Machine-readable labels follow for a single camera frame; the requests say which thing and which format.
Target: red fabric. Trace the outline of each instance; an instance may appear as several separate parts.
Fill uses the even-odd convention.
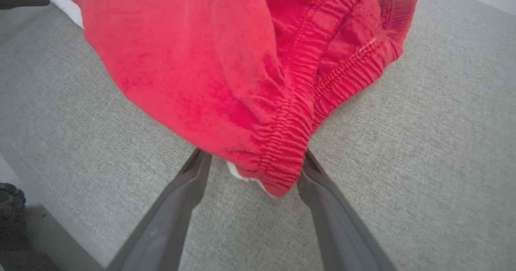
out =
[[[129,100],[282,196],[311,133],[400,56],[417,0],[74,1]]]

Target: white trim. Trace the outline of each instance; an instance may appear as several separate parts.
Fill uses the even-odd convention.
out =
[[[260,185],[262,190],[264,190],[264,192],[267,192],[267,194],[269,194],[269,196],[271,196],[272,198],[278,198],[278,197],[275,197],[272,194],[270,194],[265,189],[265,187],[263,186],[263,183],[259,179],[243,177],[242,175],[240,175],[240,173],[238,173],[238,170],[236,169],[236,165],[234,165],[230,161],[226,161],[226,164],[227,164],[227,167],[229,168],[229,172],[231,173],[232,176],[234,176],[234,177],[236,177],[238,179],[241,179],[243,181],[256,181],[256,183],[258,183],[258,185]]]
[[[59,9],[61,9],[72,21],[79,27],[84,29],[83,26],[83,15],[81,15],[81,9],[79,6],[72,2],[72,0],[50,0]]]

